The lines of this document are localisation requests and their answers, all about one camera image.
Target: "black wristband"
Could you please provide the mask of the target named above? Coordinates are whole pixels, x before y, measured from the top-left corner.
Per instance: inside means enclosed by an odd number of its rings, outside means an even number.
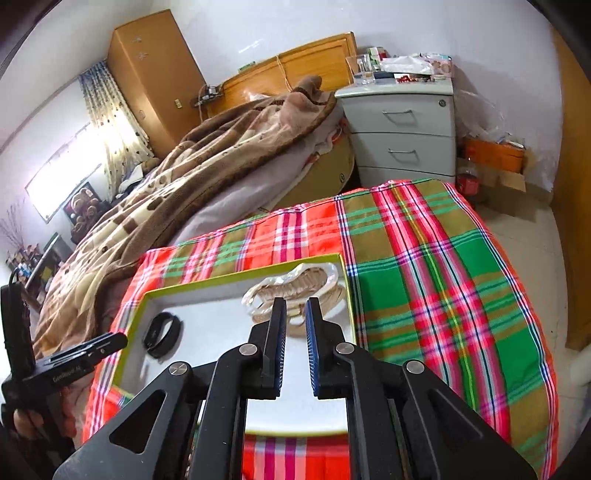
[[[171,320],[168,332],[158,341],[158,337],[162,332],[162,327],[167,320]],[[181,321],[176,315],[169,312],[162,312],[156,315],[150,322],[148,330],[144,335],[144,348],[148,351],[148,355],[153,358],[161,358],[171,351],[177,343],[178,337],[181,333]]]

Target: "brown fleece blanket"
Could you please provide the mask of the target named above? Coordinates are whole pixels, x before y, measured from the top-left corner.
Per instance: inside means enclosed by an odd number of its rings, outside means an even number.
[[[147,250],[164,246],[215,195],[320,125],[336,103],[321,82],[306,77],[290,93],[235,107],[189,132],[152,181],[107,212],[57,273],[35,355],[92,338],[110,286],[131,278]]]

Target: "polka dot curtain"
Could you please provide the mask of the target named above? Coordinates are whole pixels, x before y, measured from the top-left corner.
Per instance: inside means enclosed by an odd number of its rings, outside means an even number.
[[[105,145],[109,200],[134,167],[154,156],[148,136],[125,102],[105,61],[79,77],[90,121]]]

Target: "glass cup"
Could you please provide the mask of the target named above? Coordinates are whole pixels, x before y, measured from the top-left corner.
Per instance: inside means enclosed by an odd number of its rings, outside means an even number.
[[[374,69],[371,66],[369,55],[354,55],[347,57],[347,65],[353,74],[355,85],[368,85],[375,83]]]

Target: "red plaid cloth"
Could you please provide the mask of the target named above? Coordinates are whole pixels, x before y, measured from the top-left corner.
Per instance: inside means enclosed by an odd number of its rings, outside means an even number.
[[[539,320],[496,239],[454,188],[392,181],[278,210],[149,251],[112,329],[129,332],[144,294],[316,255],[343,256],[360,346],[420,359],[546,479],[556,465],[557,394]],[[97,369],[85,438],[128,401],[121,352]],[[344,437],[248,437],[248,480],[348,477]]]

